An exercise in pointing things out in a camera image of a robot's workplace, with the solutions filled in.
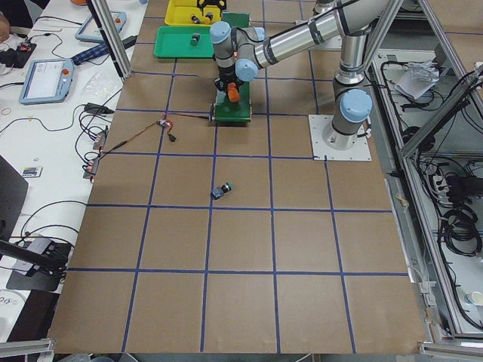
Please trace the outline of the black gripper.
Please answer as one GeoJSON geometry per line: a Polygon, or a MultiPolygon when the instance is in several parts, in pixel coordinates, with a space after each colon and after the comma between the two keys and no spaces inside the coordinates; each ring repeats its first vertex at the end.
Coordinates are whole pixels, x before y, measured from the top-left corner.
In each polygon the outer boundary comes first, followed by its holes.
{"type": "Polygon", "coordinates": [[[220,16],[227,9],[226,0],[197,0],[196,7],[201,10],[202,15],[205,14],[206,7],[216,7],[220,11],[220,16]]]}
{"type": "Polygon", "coordinates": [[[239,89],[244,82],[238,78],[234,69],[220,69],[218,78],[214,79],[214,85],[220,92],[227,93],[228,85],[234,83],[239,89]]]}

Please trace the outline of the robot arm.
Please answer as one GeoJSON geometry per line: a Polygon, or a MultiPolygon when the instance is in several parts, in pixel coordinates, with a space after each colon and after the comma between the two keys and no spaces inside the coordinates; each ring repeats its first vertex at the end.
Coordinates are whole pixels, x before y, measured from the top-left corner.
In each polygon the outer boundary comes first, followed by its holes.
{"type": "MultiPolygon", "coordinates": [[[[356,3],[358,0],[355,1],[316,1],[314,8],[312,9],[312,15],[314,17],[321,17],[322,15],[328,14],[334,10],[340,10],[346,6],[356,3]]],[[[205,13],[205,8],[207,6],[214,6],[219,9],[220,15],[223,14],[224,11],[227,9],[226,1],[218,1],[218,0],[197,0],[195,6],[202,12],[205,13]]]]}
{"type": "Polygon", "coordinates": [[[334,95],[360,86],[400,7],[400,1],[318,1],[308,20],[267,36],[261,27],[240,28],[214,23],[210,39],[218,77],[217,101],[211,107],[215,122],[251,120],[250,98],[244,94],[261,69],[273,66],[332,38],[341,38],[334,95]]]}

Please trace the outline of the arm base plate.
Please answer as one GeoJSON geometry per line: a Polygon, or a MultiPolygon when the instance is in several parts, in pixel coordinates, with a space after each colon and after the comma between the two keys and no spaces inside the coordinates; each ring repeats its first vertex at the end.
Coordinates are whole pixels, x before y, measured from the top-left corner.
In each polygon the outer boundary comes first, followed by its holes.
{"type": "Polygon", "coordinates": [[[316,161],[372,161],[364,128],[345,136],[335,131],[332,115],[308,115],[312,158],[316,161]]]}

